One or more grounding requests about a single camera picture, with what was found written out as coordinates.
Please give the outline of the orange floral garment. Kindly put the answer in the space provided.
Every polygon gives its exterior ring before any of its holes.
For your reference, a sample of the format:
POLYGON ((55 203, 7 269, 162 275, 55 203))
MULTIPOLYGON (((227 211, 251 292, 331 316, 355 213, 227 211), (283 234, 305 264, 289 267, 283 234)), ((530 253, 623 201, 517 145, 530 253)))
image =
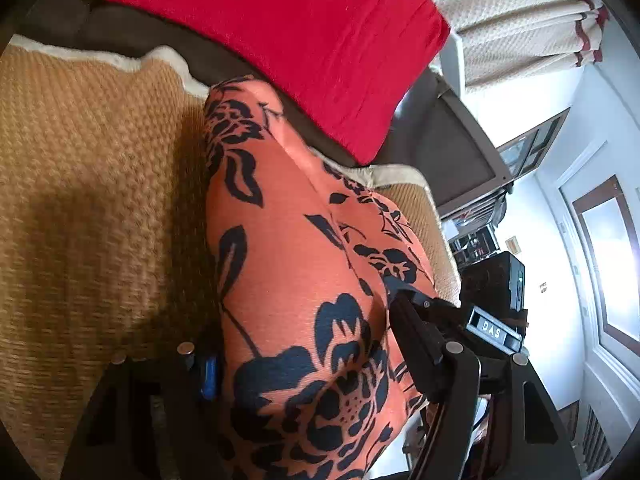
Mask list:
POLYGON ((430 262, 390 200, 308 148, 269 84, 216 84, 204 117, 226 474, 360 479, 425 401, 388 300, 433 296, 430 262))

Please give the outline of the white framed door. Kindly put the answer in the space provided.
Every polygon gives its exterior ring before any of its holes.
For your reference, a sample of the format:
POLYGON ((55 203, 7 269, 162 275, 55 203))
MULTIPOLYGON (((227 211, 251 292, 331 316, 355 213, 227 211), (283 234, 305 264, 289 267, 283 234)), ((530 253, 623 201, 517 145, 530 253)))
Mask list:
POLYGON ((626 439, 639 421, 638 177, 613 142, 598 141, 559 185, 584 308, 585 394, 614 440, 626 439))

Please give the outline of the woven straw mat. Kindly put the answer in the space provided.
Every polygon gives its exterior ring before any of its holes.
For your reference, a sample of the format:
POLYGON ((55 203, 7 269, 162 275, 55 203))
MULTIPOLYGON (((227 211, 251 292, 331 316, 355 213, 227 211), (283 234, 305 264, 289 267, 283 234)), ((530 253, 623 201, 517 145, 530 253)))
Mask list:
MULTIPOLYGON (((211 322, 222 333, 206 235, 212 88, 168 47, 132 60, 15 37, 2 53, 1 419, 40 478, 61 478, 108 364, 155 359, 211 322)), ((380 194, 368 172, 316 155, 380 194)), ((436 295, 450 263, 439 229, 380 195, 420 240, 436 295)))

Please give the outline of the dark brown sofa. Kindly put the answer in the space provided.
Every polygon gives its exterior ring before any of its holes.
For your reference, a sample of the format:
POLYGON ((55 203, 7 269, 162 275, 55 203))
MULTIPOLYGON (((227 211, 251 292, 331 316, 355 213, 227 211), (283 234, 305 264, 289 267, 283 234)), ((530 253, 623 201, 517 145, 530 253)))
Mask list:
MULTIPOLYGON (((239 55, 189 29, 104 0, 36 0, 17 31, 43 44, 136 58, 168 46, 203 84, 254 74, 239 55)), ((442 218, 506 213, 508 168, 486 133, 442 77, 424 70, 387 119, 377 165, 403 164, 424 175, 442 218)))

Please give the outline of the beige dotted curtain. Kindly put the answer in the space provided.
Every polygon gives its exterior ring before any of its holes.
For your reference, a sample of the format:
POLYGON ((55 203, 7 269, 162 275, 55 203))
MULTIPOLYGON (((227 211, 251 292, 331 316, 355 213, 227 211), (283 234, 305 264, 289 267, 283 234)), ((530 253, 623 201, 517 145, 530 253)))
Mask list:
POLYGON ((462 43, 469 92, 603 61, 602 0, 433 0, 462 43))

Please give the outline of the red cushion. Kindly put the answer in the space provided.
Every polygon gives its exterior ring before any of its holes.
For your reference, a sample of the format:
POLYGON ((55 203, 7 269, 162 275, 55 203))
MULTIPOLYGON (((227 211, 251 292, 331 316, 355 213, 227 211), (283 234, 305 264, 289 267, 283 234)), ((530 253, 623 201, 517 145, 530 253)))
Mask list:
POLYGON ((357 162, 450 34, 433 0, 105 0, 222 44, 289 96, 357 162))

